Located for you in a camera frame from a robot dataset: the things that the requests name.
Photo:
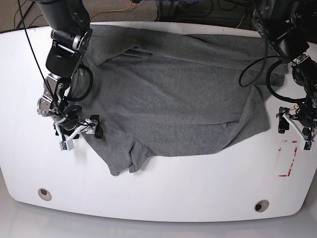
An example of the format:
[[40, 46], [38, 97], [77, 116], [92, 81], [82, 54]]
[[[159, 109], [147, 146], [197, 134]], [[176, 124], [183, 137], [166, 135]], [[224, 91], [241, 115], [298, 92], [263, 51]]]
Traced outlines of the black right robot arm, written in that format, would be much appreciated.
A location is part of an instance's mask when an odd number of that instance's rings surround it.
[[[53, 40], [46, 60], [46, 68], [50, 73], [44, 79], [38, 114], [54, 119], [55, 129], [61, 131], [62, 135], [79, 129], [101, 139], [104, 134], [99, 125], [99, 116], [92, 115], [87, 120], [80, 120], [78, 114], [81, 107], [75, 105], [89, 95], [94, 81], [91, 70], [81, 63], [93, 32], [90, 16], [81, 0], [39, 0], [37, 5], [52, 28]], [[77, 70], [88, 74], [88, 88], [80, 97], [65, 96]]]

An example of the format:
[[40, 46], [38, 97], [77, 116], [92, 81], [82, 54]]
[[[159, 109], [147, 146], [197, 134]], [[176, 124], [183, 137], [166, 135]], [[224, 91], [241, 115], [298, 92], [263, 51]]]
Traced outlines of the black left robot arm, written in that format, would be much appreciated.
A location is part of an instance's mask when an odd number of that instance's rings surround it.
[[[275, 98], [294, 104], [294, 114], [289, 108], [281, 107], [278, 132], [284, 134], [290, 126], [297, 128], [298, 121], [303, 129], [297, 129], [306, 140], [312, 140], [317, 132], [317, 63], [306, 54], [308, 41], [317, 39], [317, 2], [315, 0], [255, 0], [253, 25], [264, 40], [264, 57], [260, 69], [264, 71], [268, 49], [276, 52], [277, 62], [267, 73], [265, 84]], [[271, 87], [270, 76], [280, 65], [291, 64], [295, 83], [303, 87], [304, 98], [289, 98], [277, 94]]]

